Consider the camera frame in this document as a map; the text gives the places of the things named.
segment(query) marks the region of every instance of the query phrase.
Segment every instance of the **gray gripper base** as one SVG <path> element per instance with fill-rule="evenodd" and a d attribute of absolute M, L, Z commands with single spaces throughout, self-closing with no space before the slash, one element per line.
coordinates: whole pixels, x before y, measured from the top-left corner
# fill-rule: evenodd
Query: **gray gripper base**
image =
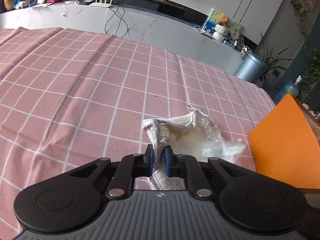
<path fill-rule="evenodd" d="M 28 230 L 17 240 L 284 240 L 305 239 L 292 231 L 258 236 L 226 222 L 214 204 L 192 198 L 187 191 L 135 190 L 125 200 L 111 201 L 90 225 L 60 235 Z"/>

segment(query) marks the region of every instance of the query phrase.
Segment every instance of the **blue plastic water bottle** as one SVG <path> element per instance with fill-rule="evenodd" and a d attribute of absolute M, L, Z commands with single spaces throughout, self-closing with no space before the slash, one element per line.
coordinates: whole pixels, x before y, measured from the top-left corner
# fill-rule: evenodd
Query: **blue plastic water bottle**
<path fill-rule="evenodd" d="M 299 94 L 298 83 L 301 79 L 301 76 L 298 76 L 295 82 L 287 81 L 281 90 L 275 95 L 275 98 L 273 99 L 274 103 L 277 105 L 287 93 L 296 97 Z"/>

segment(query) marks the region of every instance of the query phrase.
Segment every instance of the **silver screw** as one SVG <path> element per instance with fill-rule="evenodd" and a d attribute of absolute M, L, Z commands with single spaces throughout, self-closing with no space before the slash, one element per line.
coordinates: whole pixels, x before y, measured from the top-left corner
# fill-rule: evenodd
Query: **silver screw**
<path fill-rule="evenodd" d="M 109 190 L 108 193 L 111 197 L 120 197 L 124 194 L 124 190 L 120 188 L 113 188 Z"/>
<path fill-rule="evenodd" d="M 209 189 L 201 188 L 201 189 L 198 189 L 198 190 L 196 191 L 196 194 L 197 194 L 199 197 L 209 197 L 209 196 L 212 194 L 212 192 L 211 192 L 211 190 L 209 190 Z"/>

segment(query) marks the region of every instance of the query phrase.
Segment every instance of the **white cloth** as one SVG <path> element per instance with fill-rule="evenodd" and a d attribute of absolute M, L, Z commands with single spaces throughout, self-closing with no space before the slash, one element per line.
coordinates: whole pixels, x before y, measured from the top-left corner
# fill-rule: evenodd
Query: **white cloth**
<path fill-rule="evenodd" d="M 184 189 L 183 179 L 168 178 L 165 175 L 162 150 L 170 145 L 174 154 L 194 156 L 198 161 L 207 162 L 209 157 L 230 161 L 230 157 L 241 153 L 245 144 L 224 141 L 217 124 L 200 109 L 187 105 L 192 112 L 170 119 L 152 118 L 142 121 L 153 145 L 154 170 L 150 182 L 156 189 Z"/>

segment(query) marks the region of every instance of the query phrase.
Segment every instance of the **checkered tablecloth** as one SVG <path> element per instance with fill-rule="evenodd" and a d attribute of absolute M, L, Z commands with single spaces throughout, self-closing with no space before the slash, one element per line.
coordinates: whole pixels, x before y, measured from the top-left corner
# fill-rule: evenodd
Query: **checkered tablecloth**
<path fill-rule="evenodd" d="M 251 83 L 139 42 L 1 29 L 0 239 L 21 231 L 12 207 L 22 189 L 100 157 L 143 153 L 141 121 L 187 114 L 187 103 L 209 114 L 226 140 L 246 143 L 274 106 Z M 254 170 L 250 147 L 236 164 Z"/>

